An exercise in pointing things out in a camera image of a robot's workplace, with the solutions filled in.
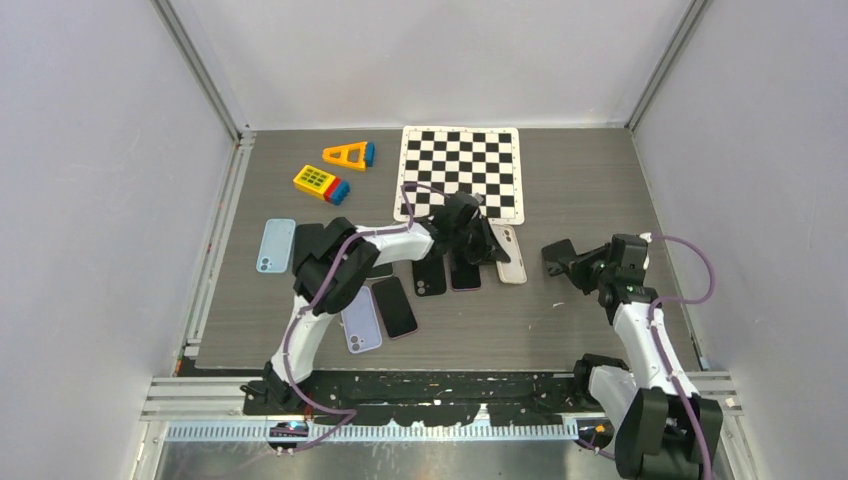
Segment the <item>cream phone case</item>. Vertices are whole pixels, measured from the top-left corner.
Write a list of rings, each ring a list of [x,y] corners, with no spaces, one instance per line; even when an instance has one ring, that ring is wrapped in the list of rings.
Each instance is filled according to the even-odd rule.
[[[493,225],[492,229],[495,238],[509,256],[508,262],[496,262],[499,280],[504,284],[525,284],[528,277],[514,228],[510,225]]]

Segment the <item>purple edged bare phone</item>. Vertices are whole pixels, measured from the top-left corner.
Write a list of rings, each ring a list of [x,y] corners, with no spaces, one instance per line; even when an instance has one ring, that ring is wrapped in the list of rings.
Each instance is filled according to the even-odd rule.
[[[453,262],[450,266],[450,286],[455,292],[479,290],[482,286],[479,266],[459,260]]]

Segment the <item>white edged bare phone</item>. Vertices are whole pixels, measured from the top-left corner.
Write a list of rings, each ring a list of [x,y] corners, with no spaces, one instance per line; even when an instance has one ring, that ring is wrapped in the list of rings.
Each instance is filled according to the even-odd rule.
[[[380,280],[391,277],[394,269],[391,263],[374,266],[367,275],[368,280]]]

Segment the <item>pink edged bare phone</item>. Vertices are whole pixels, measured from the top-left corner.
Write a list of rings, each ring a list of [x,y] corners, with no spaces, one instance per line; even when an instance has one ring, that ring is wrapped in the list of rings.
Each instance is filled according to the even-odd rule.
[[[402,338],[418,330],[417,320],[397,277],[374,283],[372,292],[390,339]]]

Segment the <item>lavender phone case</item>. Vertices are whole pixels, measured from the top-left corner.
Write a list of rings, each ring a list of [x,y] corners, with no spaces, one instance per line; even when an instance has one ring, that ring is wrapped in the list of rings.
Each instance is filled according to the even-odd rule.
[[[353,301],[341,312],[347,349],[362,354],[382,346],[377,309],[371,289],[362,286]]]

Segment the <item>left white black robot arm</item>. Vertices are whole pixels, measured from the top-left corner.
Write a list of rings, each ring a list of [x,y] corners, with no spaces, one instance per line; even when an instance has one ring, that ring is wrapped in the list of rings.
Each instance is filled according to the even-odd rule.
[[[253,398],[280,412],[298,412],[307,398],[303,384],[331,321],[348,307],[372,269],[400,261],[421,261],[456,253],[472,265],[510,262],[478,194],[456,192],[443,205],[403,224],[356,226],[345,217],[324,225],[293,262],[295,282],[291,319],[280,347],[260,379],[241,386]]]

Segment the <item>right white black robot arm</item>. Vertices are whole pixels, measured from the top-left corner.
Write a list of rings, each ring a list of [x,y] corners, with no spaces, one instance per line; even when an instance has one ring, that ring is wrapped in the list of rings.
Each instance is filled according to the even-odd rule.
[[[598,304],[628,355],[586,354],[574,367],[571,397],[584,410],[601,407],[614,429],[612,458],[623,479],[711,479],[723,425],[718,401],[689,379],[665,328],[672,297],[645,285],[654,233],[615,234],[577,253],[563,239],[545,246],[550,276],[564,275]]]

